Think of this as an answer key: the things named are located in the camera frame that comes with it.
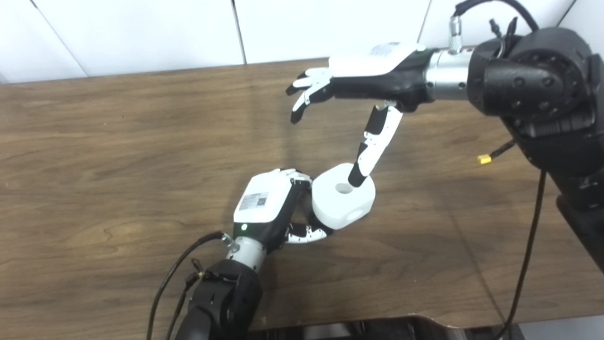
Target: yellow connector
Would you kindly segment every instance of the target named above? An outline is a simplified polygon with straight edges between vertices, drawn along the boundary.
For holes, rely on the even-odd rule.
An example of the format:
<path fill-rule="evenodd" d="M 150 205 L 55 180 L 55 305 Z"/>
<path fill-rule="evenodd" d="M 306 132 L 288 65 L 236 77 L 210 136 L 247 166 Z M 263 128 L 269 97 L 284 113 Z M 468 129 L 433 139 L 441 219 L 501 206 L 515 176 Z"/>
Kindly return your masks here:
<path fill-rule="evenodd" d="M 489 155 L 480 155 L 480 156 L 478 156 L 478 162 L 480 163 L 480 165 L 489 164 L 492 161 L 493 161 L 493 159 Z"/>

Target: metal connector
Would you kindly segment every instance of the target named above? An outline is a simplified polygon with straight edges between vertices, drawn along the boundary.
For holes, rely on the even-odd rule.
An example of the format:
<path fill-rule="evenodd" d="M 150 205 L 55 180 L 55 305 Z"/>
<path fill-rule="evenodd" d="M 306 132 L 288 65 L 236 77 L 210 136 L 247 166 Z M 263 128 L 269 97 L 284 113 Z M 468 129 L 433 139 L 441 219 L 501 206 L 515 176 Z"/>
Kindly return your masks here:
<path fill-rule="evenodd" d="M 449 21 L 449 53 L 457 54 L 463 48 L 463 40 L 461 38 L 461 18 L 452 16 Z"/>
<path fill-rule="evenodd" d="M 228 234 L 222 235 L 222 242 L 231 250 L 232 253 L 239 251 L 239 245 L 233 241 L 233 238 Z"/>

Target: wooden table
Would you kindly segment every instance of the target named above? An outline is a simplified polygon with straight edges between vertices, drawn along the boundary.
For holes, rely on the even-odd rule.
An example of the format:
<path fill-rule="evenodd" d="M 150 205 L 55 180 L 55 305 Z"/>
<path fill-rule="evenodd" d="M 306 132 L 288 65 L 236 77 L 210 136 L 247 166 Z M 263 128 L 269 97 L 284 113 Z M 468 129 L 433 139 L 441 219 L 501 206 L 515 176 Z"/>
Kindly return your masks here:
<path fill-rule="evenodd" d="M 254 174 L 313 177 L 354 160 L 373 102 L 331 100 L 298 125 L 284 89 L 322 60 L 0 87 L 3 339 L 141 339 L 167 269 L 197 237 L 231 232 Z M 421 315 L 499 324 L 510 307 L 538 172 L 466 103 L 407 114 L 373 173 L 367 217 L 287 246 L 262 269 L 254 329 Z M 549 183 L 516 319 L 604 313 L 604 275 Z M 196 256 L 226 254 L 219 243 Z M 160 305 L 156 336 L 191 272 Z"/>

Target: label sticker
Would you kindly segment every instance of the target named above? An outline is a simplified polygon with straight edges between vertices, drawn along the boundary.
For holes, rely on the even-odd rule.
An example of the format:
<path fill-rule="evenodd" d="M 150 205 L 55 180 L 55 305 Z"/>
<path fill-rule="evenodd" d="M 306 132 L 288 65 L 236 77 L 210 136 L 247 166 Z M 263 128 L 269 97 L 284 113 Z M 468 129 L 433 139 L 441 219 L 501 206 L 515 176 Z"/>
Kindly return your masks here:
<path fill-rule="evenodd" d="M 398 42 L 389 42 L 387 44 L 380 44 L 371 49 L 369 52 L 370 56 L 376 57 L 387 57 L 392 51 L 394 51 L 400 43 Z"/>
<path fill-rule="evenodd" d="M 266 204 L 266 198 L 268 192 L 259 192 L 258 194 L 251 194 L 243 196 L 241 200 L 241 206 L 239 210 L 256 209 L 262 208 Z"/>

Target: white cylindrical block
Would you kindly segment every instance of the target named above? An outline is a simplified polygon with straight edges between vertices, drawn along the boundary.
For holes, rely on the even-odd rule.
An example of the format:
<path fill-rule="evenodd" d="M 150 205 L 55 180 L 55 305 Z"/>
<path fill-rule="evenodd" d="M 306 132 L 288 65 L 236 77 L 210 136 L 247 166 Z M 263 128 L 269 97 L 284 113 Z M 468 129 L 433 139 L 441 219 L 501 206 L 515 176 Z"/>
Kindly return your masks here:
<path fill-rule="evenodd" d="M 376 187 L 367 176 L 354 188 L 348 183 L 353 165 L 340 164 L 322 173 L 312 183 L 312 208 L 316 217 L 332 229 L 341 229 L 367 215 L 376 197 Z"/>

